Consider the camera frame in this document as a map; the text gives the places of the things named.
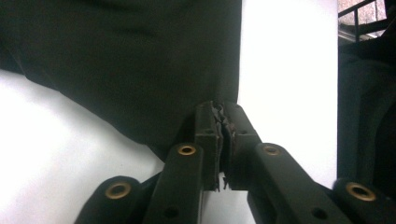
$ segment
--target black fabric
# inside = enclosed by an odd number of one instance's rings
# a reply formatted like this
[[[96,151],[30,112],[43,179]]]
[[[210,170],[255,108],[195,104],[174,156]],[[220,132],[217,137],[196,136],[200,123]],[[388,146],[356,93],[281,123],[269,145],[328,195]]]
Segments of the black fabric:
[[[236,102],[240,22],[241,0],[3,1],[0,41],[30,80],[164,159],[196,105]]]

